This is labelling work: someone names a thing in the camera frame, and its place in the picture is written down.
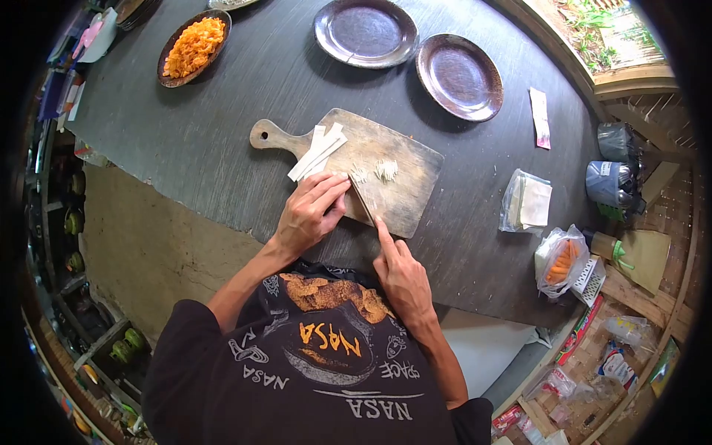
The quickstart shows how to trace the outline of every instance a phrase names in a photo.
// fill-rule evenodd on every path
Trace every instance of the bag of carrots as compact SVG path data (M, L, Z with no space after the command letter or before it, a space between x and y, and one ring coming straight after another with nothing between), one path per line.
M558 298L579 278L589 252L583 234L571 224L564 232L554 228L534 253L537 289L549 298Z

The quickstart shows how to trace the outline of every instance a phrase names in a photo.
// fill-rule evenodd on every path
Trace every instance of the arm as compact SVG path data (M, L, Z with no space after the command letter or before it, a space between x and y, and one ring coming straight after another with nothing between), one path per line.
M393 242L386 224L376 218L381 253L373 261L388 301L420 343L448 409L467 402L467 385L457 357L440 329L425 268L403 240Z
M264 278L294 262L336 227L346 213L344 194L349 187L348 176L336 172L314 174L297 186L287 199L277 232L208 302L223 334L235 328L247 298Z

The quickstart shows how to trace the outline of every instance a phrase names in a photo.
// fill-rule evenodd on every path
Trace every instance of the stack of plates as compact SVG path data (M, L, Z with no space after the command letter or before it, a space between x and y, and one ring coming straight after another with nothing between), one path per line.
M129 31L146 22L160 4L161 0L121 0L116 6L116 26Z

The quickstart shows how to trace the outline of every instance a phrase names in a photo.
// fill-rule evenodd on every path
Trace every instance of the dark gray table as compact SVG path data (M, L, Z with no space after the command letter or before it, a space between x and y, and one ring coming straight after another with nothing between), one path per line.
M596 122L582 99L540 48L488 4L397 1L423 39L461 34L497 65L505 89L499 114L477 125L459 120L427 95L412 61L371 71L323 53L312 20L326 3L262 0L233 12L231 35L216 62L193 84L168 89L156 79L158 55L204 1L164 1L148 23L120 36L94 64L76 121L67 127L165 196L262 242L294 189L286 175L295 160L282 150L251 148L248 134L257 120L266 117L303 134L339 107L413 135L445 156L408 241L428 270L434 300L532 325L560 325L575 300L552 305L538 296L533 252L540 240L499 232L498 216L502 192L519 167L551 180L550 227L583 225L592 217L584 177L598 155ZM530 86L547 94L550 152L534 144ZM371 270L378 248L373 229L344 219L307 257Z

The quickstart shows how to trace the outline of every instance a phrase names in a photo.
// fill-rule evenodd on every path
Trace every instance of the plate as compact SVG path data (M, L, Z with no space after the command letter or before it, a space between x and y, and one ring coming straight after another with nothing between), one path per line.
M494 62L482 49L455 34L428 37L416 52L418 77L442 108L484 122L502 108L504 89Z
M162 0L145 0L141 3L141 6L136 8L134 13L131 14L128 19L124 20L123 23L117 26L124 31L131 31L136 26L146 22L146 20L158 10L158 6L161 5L161 1Z
M418 27L388 0L335 0L314 18L314 37L330 56L360 68L399 65L415 54Z
M211 9L220 9L221 11L233 11L234 9L242 8L249 4L260 0L229 0L231 3L220 0L208 0L208 7Z
M223 30L223 41L220 42L217 48L215 48L215 51L213 51L213 53L208 57L208 61L203 66L193 71L189 75L175 79L168 75L163 75L163 67L166 64L166 57L168 57L168 53L170 53L173 49L176 40L178 40L183 30L188 26L191 26L193 23L201 21L204 17L207 17L209 19L220 19L223 21L223 23L225 23L225 29ZM157 75L158 81L161 83L161 85L168 88L175 88L181 85L185 85L186 83L198 77L198 75L200 75L200 73L202 73L203 70L215 60L218 54L220 54L220 51L222 50L223 46L225 46L225 42L227 42L227 38L230 36L230 28L232 28L232 19L230 18L230 14L226 13L225 11L220 11L219 9L209 9L207 11L203 11L200 14L194 16L192 19L183 23L181 27L173 33L171 38L168 39L168 42L166 42L166 45L163 47L163 51L161 51L161 56L158 58Z
M151 0L121 0L118 5L116 5L116 24L120 26L126 20L128 20L131 15L133 15L139 7L146 1Z

